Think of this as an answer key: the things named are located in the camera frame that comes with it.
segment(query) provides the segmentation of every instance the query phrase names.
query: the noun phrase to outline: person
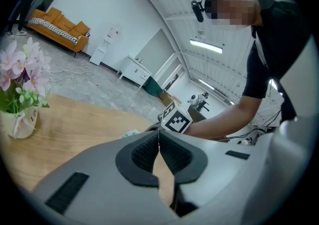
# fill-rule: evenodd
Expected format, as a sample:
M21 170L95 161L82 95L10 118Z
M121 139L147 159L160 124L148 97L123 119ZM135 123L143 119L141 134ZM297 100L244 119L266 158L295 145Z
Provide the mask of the person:
M247 59L247 81L240 101L213 118L192 124L185 134L218 139L239 131L256 115L271 79L283 94L282 121L293 119L296 112L279 80L311 35L298 5L293 0L205 0L204 7L213 23L251 26L255 41Z
M7 38L14 39L14 35L12 33L12 27L13 27L15 20L18 18L19 15L20 15L20 18L18 21L18 30L16 32L16 35L20 36L20 35L27 34L27 32L25 30L23 30L22 28L24 25L26 15L27 15L33 1L34 0L20 0L18 5L15 7L15 9L12 13L11 19L9 21L7 31L6 31Z

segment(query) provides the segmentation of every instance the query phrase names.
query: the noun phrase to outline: white vase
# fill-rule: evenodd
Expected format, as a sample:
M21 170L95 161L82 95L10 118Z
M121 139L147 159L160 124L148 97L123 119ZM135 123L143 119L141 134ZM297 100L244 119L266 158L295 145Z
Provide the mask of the white vase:
M31 136L35 128L36 120L38 118L38 107L26 108L23 111L25 114L24 119L26 119L28 124L30 125L27 125L23 121L21 121L15 138L23 139ZM13 131L17 115L14 113L0 111L0 116L3 124L3 129L7 132L8 135L14 137Z

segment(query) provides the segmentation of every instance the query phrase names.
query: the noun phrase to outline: gray floor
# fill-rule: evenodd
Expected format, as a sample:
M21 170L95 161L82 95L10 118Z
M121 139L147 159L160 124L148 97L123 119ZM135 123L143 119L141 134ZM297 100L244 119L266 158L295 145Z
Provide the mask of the gray floor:
M34 31L29 31L27 36L15 37L17 49L22 49L30 36L32 36L34 42L40 43L43 54L51 57L49 64L51 71L69 70L75 67L84 68L82 65L88 65L84 69L91 71L91 73L74 76L78 83L73 82L70 78L54 83L51 89L52 93L103 108L136 113L153 122L158 121L157 115L165 108L159 98L149 95L143 88L139 90L137 85L124 77L118 82L116 73L103 66L97 67L89 63L89 59L84 56L77 55L76 58L73 58L74 53L71 50ZM1 49L5 50L10 41L3 37L0 44ZM80 69L74 69L73 71L84 72ZM70 72L63 72L51 74L50 77L54 81L71 76L71 74Z

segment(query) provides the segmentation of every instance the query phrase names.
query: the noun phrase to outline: ceiling light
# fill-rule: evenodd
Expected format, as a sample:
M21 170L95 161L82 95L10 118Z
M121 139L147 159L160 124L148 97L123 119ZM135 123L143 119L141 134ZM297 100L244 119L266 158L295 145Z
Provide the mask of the ceiling light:
M276 90L278 90L278 89L277 89L277 85L275 84L275 82L274 82L273 79L271 79L271 80L269 81L269 84L271 84Z
M214 51L214 52L223 53L223 48L220 48L220 47L212 45L212 44L208 44L208 43L200 42L200 41L195 41L193 39L190 40L190 43L192 45L200 46L200 47L206 48L206 49Z
M211 87L209 84L205 83L203 80L198 79L201 83L205 84L207 87L211 88L212 90L214 90L213 87Z

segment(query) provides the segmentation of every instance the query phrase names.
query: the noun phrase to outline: black slot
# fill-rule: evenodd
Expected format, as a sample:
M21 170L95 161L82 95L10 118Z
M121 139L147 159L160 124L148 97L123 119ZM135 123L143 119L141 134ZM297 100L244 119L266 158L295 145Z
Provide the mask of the black slot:
M238 152L238 151L228 151L225 154L236 157L236 158L245 159L245 160L247 160L250 156L249 154Z
M45 202L45 204L58 212L64 214L75 196L79 193L88 175L75 172L65 183Z

